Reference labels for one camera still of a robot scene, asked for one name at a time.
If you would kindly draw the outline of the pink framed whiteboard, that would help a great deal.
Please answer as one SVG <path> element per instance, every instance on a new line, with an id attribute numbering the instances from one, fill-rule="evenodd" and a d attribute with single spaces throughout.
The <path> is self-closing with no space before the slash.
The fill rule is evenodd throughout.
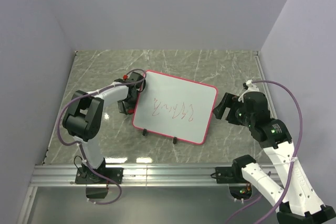
<path id="1" fill-rule="evenodd" d="M 132 124 L 139 130 L 202 145 L 212 117 L 215 86 L 147 70 Z"/>

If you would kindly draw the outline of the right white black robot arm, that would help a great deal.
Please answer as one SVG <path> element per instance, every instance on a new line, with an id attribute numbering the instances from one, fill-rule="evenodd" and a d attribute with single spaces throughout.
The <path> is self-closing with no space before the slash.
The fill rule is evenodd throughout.
<path id="1" fill-rule="evenodd" d="M 215 117 L 221 119 L 225 109 L 229 109 L 228 123 L 249 129 L 274 165 L 282 185 L 273 181 L 250 155 L 233 160 L 234 180 L 251 183 L 274 207 L 279 223 L 324 223 L 335 218 L 335 210 L 318 197 L 295 157 L 287 127 L 271 117 L 263 93 L 252 91 L 241 97 L 225 93 L 213 109 Z"/>

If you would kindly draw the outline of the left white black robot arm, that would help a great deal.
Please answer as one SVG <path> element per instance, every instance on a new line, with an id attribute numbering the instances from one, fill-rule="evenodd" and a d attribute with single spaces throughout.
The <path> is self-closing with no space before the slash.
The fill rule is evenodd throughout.
<path id="1" fill-rule="evenodd" d="M 82 155 L 82 166 L 94 183 L 106 178 L 106 162 L 98 141 L 105 108 L 116 103 L 125 115 L 135 112 L 139 94 L 146 85 L 146 72 L 142 69 L 129 71 L 122 78 L 95 91 L 76 91 L 62 109 L 57 122 L 57 136 L 65 146 L 77 145 Z"/>

